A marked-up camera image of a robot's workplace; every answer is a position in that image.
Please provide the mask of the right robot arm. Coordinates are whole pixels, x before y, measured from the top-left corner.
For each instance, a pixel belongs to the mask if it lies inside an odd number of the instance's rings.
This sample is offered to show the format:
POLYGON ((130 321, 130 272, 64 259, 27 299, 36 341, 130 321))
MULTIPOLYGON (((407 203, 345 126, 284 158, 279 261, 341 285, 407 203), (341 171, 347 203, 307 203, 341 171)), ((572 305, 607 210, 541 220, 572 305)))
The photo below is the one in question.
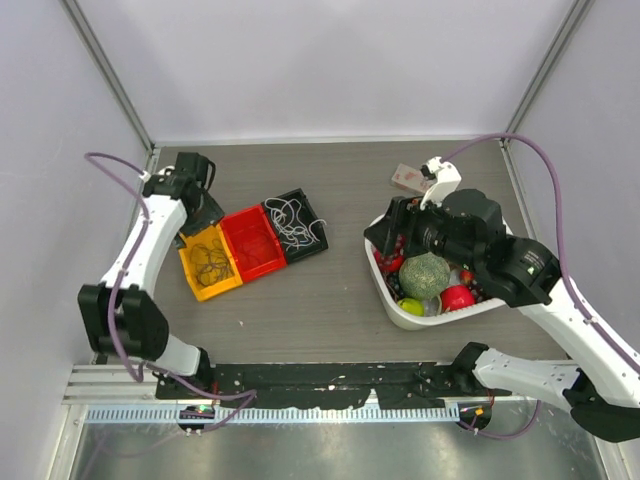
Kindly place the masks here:
POLYGON ((441 203, 394 197, 364 237, 385 256, 403 238, 409 257, 432 253, 470 271, 490 297, 531 319, 575 363, 530 361, 470 342, 451 365, 457 391, 472 395, 484 388, 529 396, 568 412, 599 439, 638 438, 638 353, 588 312, 547 247, 508 233, 497 202, 475 189, 454 191, 441 203))

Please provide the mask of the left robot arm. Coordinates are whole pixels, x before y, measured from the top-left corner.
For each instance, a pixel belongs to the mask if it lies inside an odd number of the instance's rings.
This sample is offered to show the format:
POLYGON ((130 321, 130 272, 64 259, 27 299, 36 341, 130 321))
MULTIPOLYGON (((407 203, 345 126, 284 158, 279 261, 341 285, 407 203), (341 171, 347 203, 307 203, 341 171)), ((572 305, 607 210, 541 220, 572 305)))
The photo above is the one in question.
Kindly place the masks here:
POLYGON ((139 208, 124 246, 96 284, 83 285, 77 300, 94 353, 117 357, 134 381, 142 369, 178 377, 190 398, 205 397, 213 385, 207 352, 171 334, 168 320, 154 301, 164 259, 179 236, 197 234, 224 217, 209 193, 215 164, 195 152, 181 152, 173 165, 150 174, 133 170, 142 182, 134 189, 106 166, 110 155, 88 152, 86 161, 130 194, 139 208))

